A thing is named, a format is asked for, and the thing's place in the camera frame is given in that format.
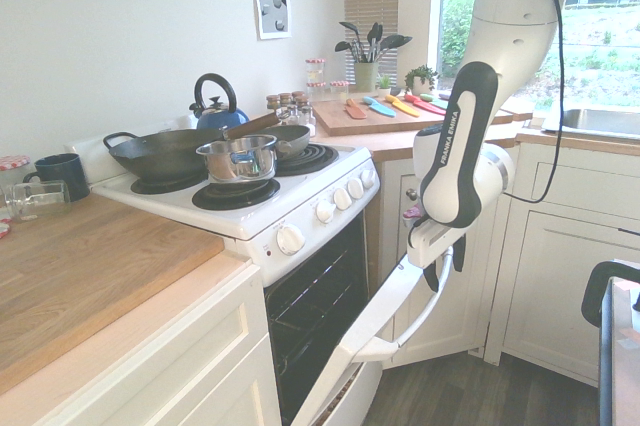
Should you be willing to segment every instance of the black kettle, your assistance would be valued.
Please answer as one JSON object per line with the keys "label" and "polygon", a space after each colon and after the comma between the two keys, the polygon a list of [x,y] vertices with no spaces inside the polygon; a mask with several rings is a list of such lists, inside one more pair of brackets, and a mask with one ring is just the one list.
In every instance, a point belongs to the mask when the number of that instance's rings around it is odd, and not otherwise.
{"label": "black kettle", "polygon": [[[220,96],[211,98],[213,104],[209,107],[205,106],[202,99],[202,86],[205,81],[213,81],[219,84],[229,99],[229,108],[224,108],[223,104],[218,102]],[[236,93],[231,87],[229,81],[219,74],[207,73],[203,74],[196,81],[194,88],[196,102],[189,106],[193,114],[198,118],[197,129],[203,128],[233,128],[249,121],[249,117],[240,111],[237,107]]]}

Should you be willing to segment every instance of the potted plant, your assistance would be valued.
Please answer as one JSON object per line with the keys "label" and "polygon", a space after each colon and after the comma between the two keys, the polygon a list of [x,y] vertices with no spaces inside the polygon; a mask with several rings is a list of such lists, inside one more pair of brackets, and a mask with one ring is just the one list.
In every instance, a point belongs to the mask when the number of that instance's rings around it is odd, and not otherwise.
{"label": "potted plant", "polygon": [[425,64],[409,71],[404,77],[404,82],[407,91],[411,90],[412,94],[419,95],[433,91],[436,87],[437,77],[438,72]]}
{"label": "potted plant", "polygon": [[378,96],[384,98],[391,94],[391,77],[388,74],[378,76]]}
{"label": "potted plant", "polygon": [[356,39],[351,42],[340,41],[336,44],[335,51],[351,52],[356,73],[356,89],[370,92],[376,89],[378,77],[378,61],[392,49],[404,46],[413,38],[401,34],[392,34],[382,38],[382,24],[374,23],[367,34],[368,47],[360,39],[360,31],[355,24],[341,21],[340,24],[356,34]]}

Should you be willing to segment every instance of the oven door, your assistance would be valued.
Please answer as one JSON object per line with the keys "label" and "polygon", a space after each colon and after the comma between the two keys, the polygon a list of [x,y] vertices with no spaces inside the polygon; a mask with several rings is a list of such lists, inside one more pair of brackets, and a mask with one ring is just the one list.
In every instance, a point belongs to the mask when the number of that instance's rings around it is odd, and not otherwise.
{"label": "oven door", "polygon": [[393,357],[427,319],[447,283],[453,247],[443,255],[439,288],[407,330],[394,341],[376,335],[407,300],[424,270],[405,255],[344,334],[298,411],[292,426],[361,424],[375,395],[382,362]]}

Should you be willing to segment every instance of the sink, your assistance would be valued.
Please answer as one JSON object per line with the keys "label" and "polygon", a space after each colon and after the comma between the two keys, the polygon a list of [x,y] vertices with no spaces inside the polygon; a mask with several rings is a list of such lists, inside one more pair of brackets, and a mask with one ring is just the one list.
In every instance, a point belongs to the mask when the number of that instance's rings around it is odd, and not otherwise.
{"label": "sink", "polygon": [[[542,123],[545,131],[558,131],[560,107],[554,105]],[[640,112],[637,109],[565,109],[562,131],[590,136],[635,139],[640,141]]]}

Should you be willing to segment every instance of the picture frame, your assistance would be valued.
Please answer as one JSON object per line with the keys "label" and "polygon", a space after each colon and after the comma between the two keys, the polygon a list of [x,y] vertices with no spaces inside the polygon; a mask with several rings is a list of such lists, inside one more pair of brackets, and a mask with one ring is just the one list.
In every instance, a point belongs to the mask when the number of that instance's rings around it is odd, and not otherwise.
{"label": "picture frame", "polygon": [[256,0],[260,39],[291,37],[291,0]]}

